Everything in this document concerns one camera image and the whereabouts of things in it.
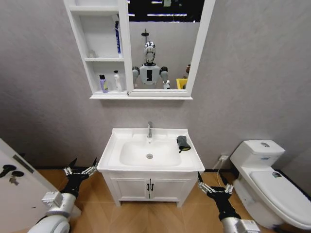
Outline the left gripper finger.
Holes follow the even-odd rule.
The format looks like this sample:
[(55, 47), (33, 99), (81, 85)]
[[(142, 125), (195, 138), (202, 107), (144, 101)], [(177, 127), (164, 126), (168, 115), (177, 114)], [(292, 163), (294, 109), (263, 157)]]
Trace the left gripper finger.
[(63, 171), (66, 176), (73, 174), (72, 168), (76, 164), (76, 162), (77, 162), (77, 158), (73, 159), (65, 168), (63, 168)]
[(90, 167), (83, 170), (81, 174), (91, 176), (94, 172), (97, 171), (97, 165), (98, 165), (98, 161), (96, 157), (95, 160), (93, 161), (93, 164)]

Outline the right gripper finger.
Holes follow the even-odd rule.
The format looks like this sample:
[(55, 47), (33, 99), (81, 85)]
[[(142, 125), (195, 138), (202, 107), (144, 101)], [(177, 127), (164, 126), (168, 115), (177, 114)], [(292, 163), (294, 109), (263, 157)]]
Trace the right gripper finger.
[(199, 188), (205, 193), (214, 193), (215, 190), (213, 188), (211, 188), (210, 186), (208, 186), (207, 184), (204, 183), (202, 176), (200, 174), (200, 172), (197, 172), (198, 175), (198, 186)]
[(227, 194), (232, 194), (234, 186), (232, 184), (230, 184), (228, 182), (228, 180), (226, 179), (226, 177), (224, 177), (224, 176), (221, 176), (221, 180), (222, 180), (223, 184), (225, 185), (224, 192), (227, 193)]

